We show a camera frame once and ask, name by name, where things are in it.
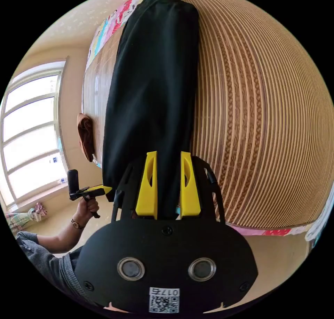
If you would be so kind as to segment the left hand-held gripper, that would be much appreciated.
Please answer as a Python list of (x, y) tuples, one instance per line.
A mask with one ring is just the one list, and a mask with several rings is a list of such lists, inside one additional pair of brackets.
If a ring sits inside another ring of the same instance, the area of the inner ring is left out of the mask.
[(86, 202), (89, 202), (97, 196), (107, 195), (110, 191), (112, 191), (112, 187), (98, 185), (94, 187), (86, 187), (79, 189), (76, 192), (69, 193), (69, 197), (71, 201), (83, 198)]

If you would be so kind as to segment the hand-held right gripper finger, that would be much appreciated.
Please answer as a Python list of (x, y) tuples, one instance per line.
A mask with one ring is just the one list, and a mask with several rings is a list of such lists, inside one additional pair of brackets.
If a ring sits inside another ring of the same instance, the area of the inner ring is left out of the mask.
[(197, 217), (201, 208), (194, 167), (189, 152), (181, 152), (180, 166), (180, 218)]

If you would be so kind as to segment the person's left hand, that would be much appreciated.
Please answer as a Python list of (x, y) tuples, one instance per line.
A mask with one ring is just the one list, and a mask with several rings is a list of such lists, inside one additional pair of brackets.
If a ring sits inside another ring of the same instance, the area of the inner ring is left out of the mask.
[(87, 223), (92, 217), (94, 213), (97, 213), (99, 210), (98, 202), (96, 199), (89, 199), (86, 201), (84, 198), (78, 203), (76, 218), (73, 218), (79, 224)]

